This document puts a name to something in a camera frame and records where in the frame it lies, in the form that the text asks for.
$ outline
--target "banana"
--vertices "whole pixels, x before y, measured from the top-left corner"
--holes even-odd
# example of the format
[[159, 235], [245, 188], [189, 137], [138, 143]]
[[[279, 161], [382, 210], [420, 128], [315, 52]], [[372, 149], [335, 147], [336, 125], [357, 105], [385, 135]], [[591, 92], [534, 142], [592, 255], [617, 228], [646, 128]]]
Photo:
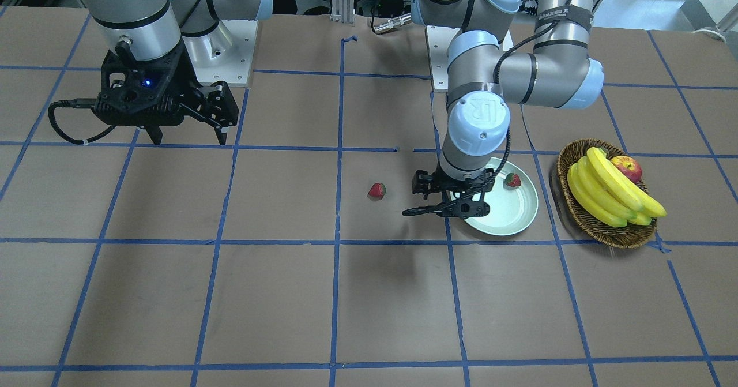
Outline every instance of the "banana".
[[577, 174], [577, 164], [578, 163], [575, 163], [571, 168], [569, 168], [569, 172], [567, 172], [566, 176], [569, 188], [571, 189], [571, 193], [574, 195], [574, 198], [578, 203], [580, 203], [580, 205], [582, 205], [583, 209], [604, 224], [611, 227], [625, 227], [628, 224], [626, 219], [622, 219], [607, 212], [604, 208], [597, 205], [597, 203], [592, 200], [592, 197], [587, 195], [583, 190], [582, 184], [579, 182], [579, 175]]
[[622, 205], [614, 196], [593, 175], [590, 162], [587, 156], [583, 156], [577, 163], [577, 174], [579, 174], [579, 182], [583, 189], [592, 199], [604, 208], [608, 213], [622, 219], [632, 220], [638, 217], [636, 211], [631, 210], [627, 206]]
[[638, 185], [627, 179], [627, 177], [625, 177], [622, 172], [618, 171], [614, 164], [608, 161], [597, 148], [587, 149], [587, 156], [590, 159], [592, 166], [595, 168], [595, 171], [597, 171], [600, 178], [604, 180], [603, 182], [605, 185], [608, 188], [611, 188], [611, 186], [616, 187], [615, 189], [611, 188], [611, 191], [617, 198], [619, 198], [619, 200], [620, 196], [626, 200], [630, 200], [631, 196], [635, 196], [638, 201], [640, 201], [641, 208], [636, 210], [635, 206], [628, 204], [627, 201], [621, 200], [625, 205], [629, 206], [629, 208], [636, 211], [643, 211], [649, 217], [665, 217], [667, 215], [667, 211], [664, 209], [664, 206], [654, 200], [653, 197], [643, 192]]
[[622, 172], [618, 171], [611, 161], [608, 161], [598, 148], [587, 149], [587, 158], [592, 171], [599, 178], [609, 192], [617, 200], [633, 211], [643, 210], [643, 203], [638, 195], [633, 192], [624, 181], [630, 182]]
[[647, 216], [643, 213], [643, 211], [641, 211], [634, 219], [628, 219], [628, 222], [637, 225], [648, 225], [651, 224], [651, 217]]

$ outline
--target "wicker basket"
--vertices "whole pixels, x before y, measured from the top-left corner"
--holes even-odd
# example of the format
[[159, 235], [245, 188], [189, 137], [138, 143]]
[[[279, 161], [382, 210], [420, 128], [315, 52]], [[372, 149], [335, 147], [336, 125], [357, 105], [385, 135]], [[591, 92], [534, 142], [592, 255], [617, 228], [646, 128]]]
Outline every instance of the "wicker basket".
[[[569, 208], [569, 213], [571, 213], [575, 223], [586, 234], [605, 245], [620, 249], [634, 249], [645, 245], [656, 231], [656, 219], [653, 219], [649, 225], [628, 224], [625, 227], [611, 227], [585, 211], [571, 194], [569, 184], [566, 180], [566, 174], [569, 168], [582, 158], [582, 156], [585, 156], [587, 149], [592, 146], [607, 149], [607, 159], [626, 155], [625, 152], [616, 146], [597, 139], [575, 140], [562, 149], [556, 161], [556, 176], [559, 177], [559, 184], [561, 185], [566, 205]], [[646, 184], [643, 181], [638, 182], [638, 187], [648, 193]]]

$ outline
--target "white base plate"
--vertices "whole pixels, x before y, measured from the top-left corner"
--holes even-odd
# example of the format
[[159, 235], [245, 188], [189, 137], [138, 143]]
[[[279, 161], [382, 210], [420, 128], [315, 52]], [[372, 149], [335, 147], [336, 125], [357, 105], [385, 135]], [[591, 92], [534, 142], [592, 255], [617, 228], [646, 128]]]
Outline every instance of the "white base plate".
[[[458, 32], [458, 28], [425, 27], [425, 40], [428, 44], [428, 61], [430, 62], [430, 72], [433, 76], [434, 92], [448, 91], [448, 49], [451, 40], [454, 39]], [[510, 32], [508, 32], [503, 40], [503, 51], [509, 50], [512, 46], [512, 37], [510, 36]]]
[[[492, 158], [487, 168], [496, 168], [501, 159]], [[522, 185], [510, 188], [505, 185], [507, 174], [517, 174]], [[456, 200], [458, 194], [451, 194]], [[491, 235], [513, 235], [528, 228], [538, 214], [538, 192], [533, 182], [522, 169], [509, 160], [495, 180], [491, 192], [484, 195], [490, 205], [490, 213], [485, 217], [470, 217], [464, 221], [470, 226]]]
[[203, 85], [211, 85], [224, 80], [231, 87], [248, 87], [251, 82], [251, 66], [256, 46], [258, 21], [223, 21], [230, 30], [235, 48], [220, 63], [213, 67], [195, 67], [197, 80]]

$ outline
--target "apple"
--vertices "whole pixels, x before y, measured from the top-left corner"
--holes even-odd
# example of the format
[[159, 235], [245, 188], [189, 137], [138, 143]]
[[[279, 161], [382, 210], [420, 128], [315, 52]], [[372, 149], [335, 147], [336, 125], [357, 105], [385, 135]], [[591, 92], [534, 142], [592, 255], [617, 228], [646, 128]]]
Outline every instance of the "apple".
[[612, 164], [614, 164], [614, 166], [617, 167], [620, 172], [625, 175], [625, 177], [627, 177], [627, 179], [630, 179], [634, 184], [638, 184], [638, 181], [641, 180], [643, 170], [641, 169], [641, 165], [638, 164], [635, 159], [630, 158], [630, 156], [616, 156], [610, 161]]

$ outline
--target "red strawberry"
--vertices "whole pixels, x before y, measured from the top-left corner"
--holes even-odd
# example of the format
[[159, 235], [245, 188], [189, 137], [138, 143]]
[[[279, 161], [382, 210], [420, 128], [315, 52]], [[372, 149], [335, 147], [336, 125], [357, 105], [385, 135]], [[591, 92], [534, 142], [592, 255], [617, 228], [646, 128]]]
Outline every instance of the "red strawberry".
[[505, 185], [507, 185], [508, 187], [517, 188], [522, 185], [522, 182], [520, 181], [520, 177], [517, 176], [517, 174], [512, 174], [512, 172], [510, 172], [505, 177]]
[[385, 196], [385, 193], [387, 193], [387, 188], [385, 188], [384, 184], [380, 184], [379, 182], [372, 185], [371, 190], [369, 190], [369, 196], [379, 198], [380, 200]]

